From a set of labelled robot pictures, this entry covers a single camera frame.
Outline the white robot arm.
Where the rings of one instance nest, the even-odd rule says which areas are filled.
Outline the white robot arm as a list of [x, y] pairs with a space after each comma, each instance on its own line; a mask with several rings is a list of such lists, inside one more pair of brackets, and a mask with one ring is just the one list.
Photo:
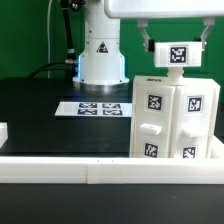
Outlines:
[[[120, 21], [135, 19], [144, 49], [154, 54], [154, 65], [169, 70], [199, 67], [206, 38], [217, 17], [224, 17], [224, 0], [59, 0], [65, 21], [68, 59], [74, 63], [73, 83], [109, 88], [126, 85], [125, 59], [120, 53]], [[70, 11], [85, 10], [85, 48], [75, 53]], [[194, 41], [161, 42], [145, 28], [149, 19], [202, 18], [205, 30]]]

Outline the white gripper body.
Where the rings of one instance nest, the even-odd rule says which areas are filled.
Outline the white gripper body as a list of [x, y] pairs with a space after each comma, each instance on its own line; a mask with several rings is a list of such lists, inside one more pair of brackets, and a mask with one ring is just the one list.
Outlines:
[[191, 18], [224, 16], [224, 0], [104, 0], [111, 18]]

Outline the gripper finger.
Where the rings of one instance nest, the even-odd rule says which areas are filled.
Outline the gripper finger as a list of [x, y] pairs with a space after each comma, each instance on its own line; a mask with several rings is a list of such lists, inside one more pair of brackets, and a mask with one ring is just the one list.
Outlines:
[[146, 31], [146, 28], [148, 26], [148, 20], [147, 19], [138, 19], [137, 20], [137, 27], [139, 29], [139, 32], [141, 36], [143, 37], [143, 47], [146, 52], [153, 52], [155, 49], [155, 42], [153, 39], [151, 39]]
[[205, 17], [203, 19], [203, 23], [204, 23], [204, 30], [203, 30], [202, 34], [199, 37], [195, 37], [194, 40], [196, 42], [201, 42], [202, 50], [205, 50], [206, 45], [207, 45], [206, 39], [215, 26], [215, 18], [214, 17]]

